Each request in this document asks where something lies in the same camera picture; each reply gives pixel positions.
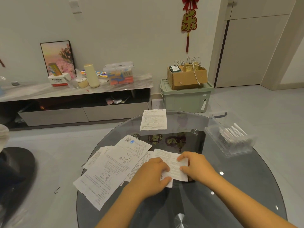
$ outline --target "glass table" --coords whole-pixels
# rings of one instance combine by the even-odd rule
[[[183,151],[202,153],[226,180],[274,213],[287,219],[280,189],[263,159],[255,150],[249,154],[226,158],[212,138],[204,133],[209,118],[193,113],[167,111],[168,129],[151,131],[139,130],[141,119],[142,116],[138,116],[114,128],[98,143],[93,153],[102,146],[115,145],[127,134],[152,144],[150,149],[152,151],[158,148],[173,153]],[[94,228],[127,183],[124,182],[116,189],[100,211],[78,191],[79,228]],[[235,228],[242,226],[210,189],[195,181],[173,180],[172,188],[165,188],[159,194],[142,202],[130,224],[130,228],[134,227]]]

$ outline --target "green box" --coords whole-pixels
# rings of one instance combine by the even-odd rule
[[[185,111],[190,113],[206,112],[210,94],[214,86],[209,82],[203,87],[185,90],[172,90],[168,80],[162,79],[160,88],[164,105],[167,110]]]

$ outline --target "picture frame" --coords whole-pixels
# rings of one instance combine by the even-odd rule
[[[75,61],[70,41],[56,41],[40,43],[47,74],[52,74],[50,63],[56,63],[62,73],[69,73],[73,78],[75,74]]]

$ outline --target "gray tile floor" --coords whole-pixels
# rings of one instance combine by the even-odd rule
[[[163,108],[153,100],[153,108]],[[288,220],[304,227],[304,89],[270,91],[262,86],[217,88],[206,113],[232,110],[258,134],[254,148],[275,176]],[[7,146],[33,152],[38,174],[8,227],[76,228],[73,186],[97,143],[119,123],[12,132]]]

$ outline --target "hand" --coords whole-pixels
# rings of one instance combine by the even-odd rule
[[[160,157],[151,158],[139,168],[125,188],[136,192],[144,200],[161,192],[168,185],[172,178],[165,177],[161,180],[161,173],[169,170],[169,166]]]
[[[181,166],[180,170],[192,179],[208,185],[218,175],[204,155],[185,151],[177,158],[177,161],[184,158],[188,158],[188,166]]]

